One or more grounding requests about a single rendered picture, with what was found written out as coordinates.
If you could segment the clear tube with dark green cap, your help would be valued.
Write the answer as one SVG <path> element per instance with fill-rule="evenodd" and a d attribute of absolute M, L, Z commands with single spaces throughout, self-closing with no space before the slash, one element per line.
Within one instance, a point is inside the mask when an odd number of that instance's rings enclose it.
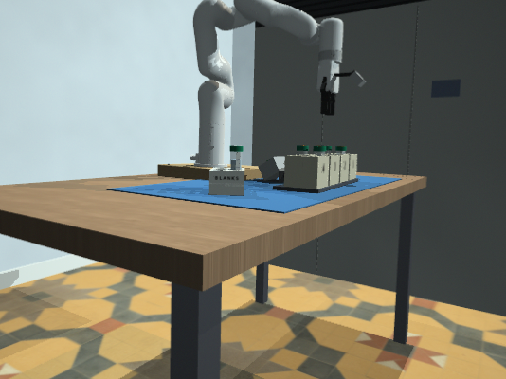
<path fill-rule="evenodd" d="M 229 150 L 230 150 L 230 169 L 241 170 L 243 146 L 230 146 Z"/>

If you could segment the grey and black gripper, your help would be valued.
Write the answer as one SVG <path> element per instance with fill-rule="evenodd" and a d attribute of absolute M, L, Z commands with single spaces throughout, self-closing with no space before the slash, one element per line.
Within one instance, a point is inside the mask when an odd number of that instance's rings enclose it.
<path fill-rule="evenodd" d="M 335 97 L 339 89 L 339 77 L 334 73 L 339 73 L 341 62 L 337 59 L 318 61 L 316 90 L 321 93 L 321 114 L 334 115 Z"/>

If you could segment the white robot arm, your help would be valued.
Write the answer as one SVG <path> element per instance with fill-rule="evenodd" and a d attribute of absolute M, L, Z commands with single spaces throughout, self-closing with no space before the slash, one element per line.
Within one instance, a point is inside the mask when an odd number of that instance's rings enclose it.
<path fill-rule="evenodd" d="M 221 56 L 215 27 L 229 31 L 255 21 L 279 27 L 306 46 L 319 45 L 318 60 L 342 61 L 343 22 L 329 18 L 317 24 L 310 15 L 274 0 L 202 0 L 193 14 L 193 31 L 199 72 L 209 78 L 198 89 L 199 148 L 194 166 L 227 167 L 224 163 L 225 110 L 234 100 L 231 66 Z M 215 26 L 216 25 L 216 26 Z"/>

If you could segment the blue bench mat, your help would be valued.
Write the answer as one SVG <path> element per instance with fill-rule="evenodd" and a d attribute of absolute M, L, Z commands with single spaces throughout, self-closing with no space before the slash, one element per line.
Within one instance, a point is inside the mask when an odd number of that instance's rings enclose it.
<path fill-rule="evenodd" d="M 209 180 L 202 179 L 113 188 L 107 190 L 235 208 L 249 208 L 277 213 L 288 213 L 402 179 L 360 175 L 356 175 L 356 178 L 358 178 L 357 182 L 321 193 L 273 189 L 273 186 L 284 184 L 284 182 L 274 183 L 258 181 L 263 178 L 244 180 L 244 196 L 209 195 Z"/>

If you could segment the white blank tube rack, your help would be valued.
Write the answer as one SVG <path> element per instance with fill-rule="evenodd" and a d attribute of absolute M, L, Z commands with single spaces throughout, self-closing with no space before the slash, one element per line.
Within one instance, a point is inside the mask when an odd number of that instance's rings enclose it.
<path fill-rule="evenodd" d="M 209 171 L 209 195 L 242 195 L 244 196 L 244 168 L 213 167 Z"/>

